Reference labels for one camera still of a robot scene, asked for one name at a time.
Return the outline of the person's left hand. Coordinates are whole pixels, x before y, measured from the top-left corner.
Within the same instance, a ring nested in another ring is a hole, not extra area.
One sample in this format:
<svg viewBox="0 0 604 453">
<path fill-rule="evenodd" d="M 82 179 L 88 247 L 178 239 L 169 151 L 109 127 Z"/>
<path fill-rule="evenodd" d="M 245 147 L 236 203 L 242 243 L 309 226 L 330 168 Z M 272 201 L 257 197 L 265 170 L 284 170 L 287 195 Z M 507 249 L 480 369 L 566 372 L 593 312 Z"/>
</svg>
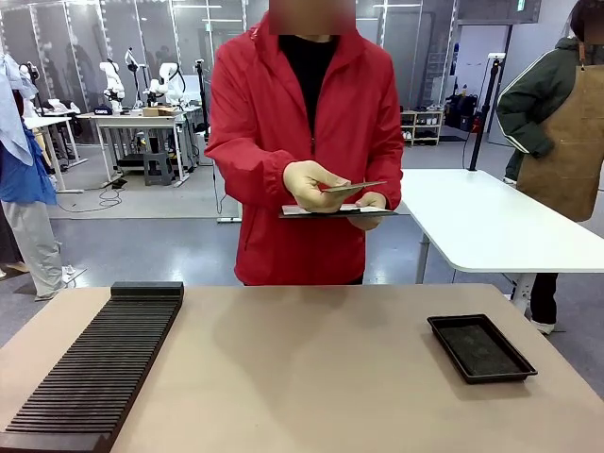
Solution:
<svg viewBox="0 0 604 453">
<path fill-rule="evenodd" d="M 373 207 L 385 209 L 387 200 L 381 193 L 367 192 L 357 202 L 358 208 Z M 381 217 L 350 217 L 349 222 L 362 231 L 370 231 L 377 228 L 382 221 Z"/>
</svg>

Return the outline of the person's right hand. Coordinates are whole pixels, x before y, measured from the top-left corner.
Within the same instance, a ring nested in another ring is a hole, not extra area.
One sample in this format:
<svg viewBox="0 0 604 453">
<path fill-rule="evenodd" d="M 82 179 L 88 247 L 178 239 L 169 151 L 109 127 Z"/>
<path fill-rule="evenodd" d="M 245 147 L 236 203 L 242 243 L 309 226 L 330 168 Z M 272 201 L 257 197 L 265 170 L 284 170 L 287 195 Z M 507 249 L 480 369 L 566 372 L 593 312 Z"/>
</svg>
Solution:
<svg viewBox="0 0 604 453">
<path fill-rule="evenodd" d="M 294 197 L 297 205 L 309 212 L 332 213 L 337 211 L 345 199 L 358 189 L 328 193 L 321 190 L 349 186 L 350 182 L 332 174 L 314 160 L 292 162 L 283 171 L 284 186 Z"/>
</svg>

